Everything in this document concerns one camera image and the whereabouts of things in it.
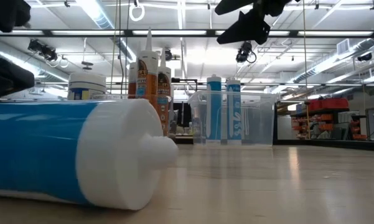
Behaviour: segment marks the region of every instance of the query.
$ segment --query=ceiling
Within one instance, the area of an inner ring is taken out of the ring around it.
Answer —
[[[220,0],[185,0],[185,10],[181,10],[184,16],[180,17],[181,21],[179,21],[177,4],[179,2],[181,4],[182,1],[140,0],[139,3],[145,8],[145,15],[140,21],[135,22],[128,16],[129,1],[120,1],[120,11],[116,13],[115,0],[101,0],[108,18],[114,24],[117,21],[117,29],[148,29],[149,27],[152,29],[226,29],[238,19],[238,11],[218,16],[213,10],[207,9],[208,3],[214,9]],[[70,7],[65,7],[62,0],[26,0],[26,2],[32,6],[30,20],[32,29],[99,29],[76,1],[68,0]],[[305,15],[302,10],[303,2],[305,2]],[[292,1],[279,17],[267,16],[265,20],[273,29],[374,30],[374,10],[369,10],[373,4],[372,0],[319,0],[318,10],[313,9],[315,3],[315,0],[305,0],[300,3]],[[133,10],[134,17],[138,17],[139,14],[140,9]],[[117,60],[119,48],[115,46],[115,54],[113,54],[114,43],[109,38],[87,38],[85,48],[82,38],[43,37],[39,40],[55,47],[57,53],[69,61],[67,67],[56,66],[54,69],[67,74],[79,72],[84,67],[81,64],[84,60],[94,63],[92,72],[107,77],[113,74],[115,78],[122,74],[120,62]],[[175,77],[181,78],[184,75],[202,82],[212,74],[224,80],[236,77],[242,82],[287,82],[290,76],[303,69],[305,65],[309,67],[316,60],[335,51],[336,44],[342,40],[333,38],[304,41],[304,39],[270,38],[261,46],[254,43],[257,61],[241,67],[235,62],[241,43],[219,45],[215,38],[185,37],[183,41],[186,73],[183,74],[180,69],[180,60],[168,62],[167,66],[173,69]],[[28,51],[27,46],[30,41],[28,37],[0,37],[0,41],[42,61],[38,55],[32,55]],[[130,37],[125,41],[134,53],[140,48],[143,49],[146,44],[146,38],[142,37]],[[154,51],[161,51],[166,47],[170,48],[173,54],[182,54],[181,41],[178,37],[154,37],[152,46]],[[122,60],[122,63],[123,70],[126,70],[126,61]],[[325,83],[331,78],[353,70],[353,66],[352,59],[346,60],[316,76],[316,79],[309,79],[309,82]],[[245,90],[264,88],[265,86],[249,86]]]

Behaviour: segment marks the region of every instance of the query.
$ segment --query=black object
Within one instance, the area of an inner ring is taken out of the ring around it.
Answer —
[[[254,40],[257,44],[267,41],[270,26],[264,21],[265,15],[279,16],[285,5],[292,0],[222,0],[215,9],[218,15],[232,12],[253,3],[253,9],[247,14],[240,12],[239,19],[229,27],[217,42],[229,44],[238,41]]]
[[[164,53],[165,53],[165,59],[167,62],[173,59],[173,55],[170,49],[164,49]]]
[[[0,30],[11,32],[30,20],[30,6],[23,0],[0,0]]]
[[[363,56],[360,56],[360,57],[357,57],[357,60],[359,62],[366,62],[366,61],[369,61],[372,59],[372,53],[367,53],[366,55],[363,55]]]
[[[33,73],[0,58],[0,97],[32,88]]]
[[[85,65],[85,67],[83,67],[82,69],[84,69],[84,70],[92,70],[92,68],[90,68],[89,66],[93,66],[94,64],[91,63],[91,62],[82,61],[82,65]]]
[[[254,54],[255,57],[256,57],[256,54],[253,53],[251,48],[252,48],[252,46],[251,46],[250,41],[245,41],[242,44],[241,48],[239,48],[239,50],[238,50],[238,54],[236,55],[236,62],[243,63],[245,61],[248,61],[248,58],[251,54]]]
[[[45,45],[37,39],[30,40],[27,49],[33,53],[39,54],[41,57],[43,57],[49,62],[54,62],[58,59],[58,55],[55,52],[55,48]]]
[[[68,0],[65,0],[65,1],[63,2],[63,4],[65,5],[65,7],[70,7],[70,5],[69,5],[69,3],[68,3]]]

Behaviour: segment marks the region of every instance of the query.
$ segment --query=storage shelf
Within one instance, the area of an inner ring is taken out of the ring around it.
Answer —
[[[316,111],[310,111],[309,116],[314,116],[317,114],[324,114],[324,113],[340,113],[340,112],[346,112],[350,111],[347,109],[322,109],[322,110],[316,110]],[[291,117],[304,117],[307,116],[307,112],[302,112],[298,114],[292,114]]]

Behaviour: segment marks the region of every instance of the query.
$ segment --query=adhesive tube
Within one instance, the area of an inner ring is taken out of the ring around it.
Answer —
[[[157,68],[157,113],[161,119],[163,135],[169,134],[169,98],[171,95],[171,69],[166,67],[166,55],[162,50],[161,66]]]
[[[176,157],[144,99],[0,103],[0,196],[139,210]]]
[[[142,97],[157,107],[157,63],[158,56],[152,51],[151,28],[148,31],[145,50],[138,56],[137,97]]]
[[[222,79],[212,75],[207,78],[206,144],[220,144],[222,118]]]
[[[227,81],[227,144],[242,144],[241,82]]]
[[[129,99],[136,97],[137,74],[138,74],[138,64],[136,62],[131,62],[130,69],[129,69],[129,88],[128,88]]]
[[[91,100],[94,95],[106,92],[106,78],[103,75],[75,72],[69,76],[68,100]]]

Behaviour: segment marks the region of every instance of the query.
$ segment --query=wooden floor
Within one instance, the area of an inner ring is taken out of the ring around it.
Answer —
[[[374,224],[374,152],[180,146],[139,212],[0,198],[0,224]]]

